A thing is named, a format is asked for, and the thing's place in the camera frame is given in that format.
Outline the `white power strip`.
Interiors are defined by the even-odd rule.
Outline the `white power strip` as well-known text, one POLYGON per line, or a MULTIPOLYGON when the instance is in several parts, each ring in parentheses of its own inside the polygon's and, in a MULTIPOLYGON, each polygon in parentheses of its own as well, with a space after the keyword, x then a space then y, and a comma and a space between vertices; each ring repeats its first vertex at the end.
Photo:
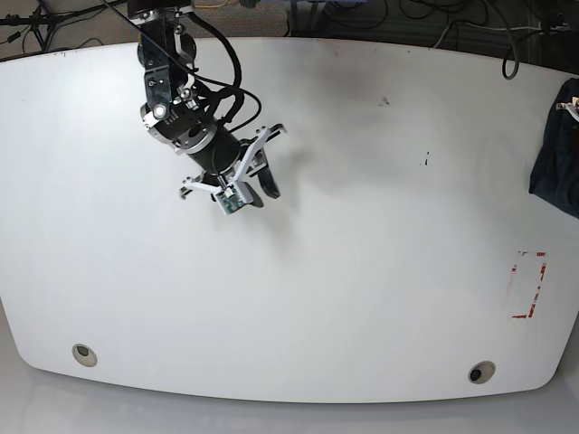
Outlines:
POLYGON ((574 10, 545 11, 542 13, 542 29, 554 32, 578 34, 578 12, 574 10))

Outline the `dark teal T-shirt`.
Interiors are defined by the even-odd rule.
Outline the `dark teal T-shirt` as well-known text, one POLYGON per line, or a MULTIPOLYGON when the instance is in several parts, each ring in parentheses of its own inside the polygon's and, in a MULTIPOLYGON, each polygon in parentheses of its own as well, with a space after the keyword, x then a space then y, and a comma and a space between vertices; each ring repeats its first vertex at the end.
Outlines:
POLYGON ((567 80, 549 109, 543 143, 529 178, 528 192, 578 217, 578 122, 557 102, 578 97, 578 79, 567 80))

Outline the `black tripod stand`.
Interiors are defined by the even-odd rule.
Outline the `black tripod stand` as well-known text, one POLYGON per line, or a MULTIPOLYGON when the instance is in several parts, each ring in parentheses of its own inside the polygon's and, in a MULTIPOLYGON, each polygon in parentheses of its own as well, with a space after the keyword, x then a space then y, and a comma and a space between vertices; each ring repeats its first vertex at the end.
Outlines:
POLYGON ((1 18, 1 27, 16 28, 13 33, 1 40, 1 46, 4 47, 20 40, 23 55, 28 55, 29 52, 25 50, 25 45, 27 36, 31 34, 39 46, 39 49, 36 52, 31 52, 31 55, 45 54, 51 48, 53 40, 61 28, 89 21, 106 9, 107 6, 98 4, 80 10, 54 12, 45 1, 37 1, 37 6, 29 16, 7 14, 1 18))

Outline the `red tape rectangle marking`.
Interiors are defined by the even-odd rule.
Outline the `red tape rectangle marking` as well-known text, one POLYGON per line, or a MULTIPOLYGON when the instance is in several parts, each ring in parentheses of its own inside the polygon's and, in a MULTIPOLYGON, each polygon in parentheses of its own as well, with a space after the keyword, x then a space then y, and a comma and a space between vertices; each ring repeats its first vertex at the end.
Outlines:
POLYGON ((517 253, 508 282, 508 318, 528 319, 533 316, 546 274, 547 258, 544 251, 520 250, 517 253))

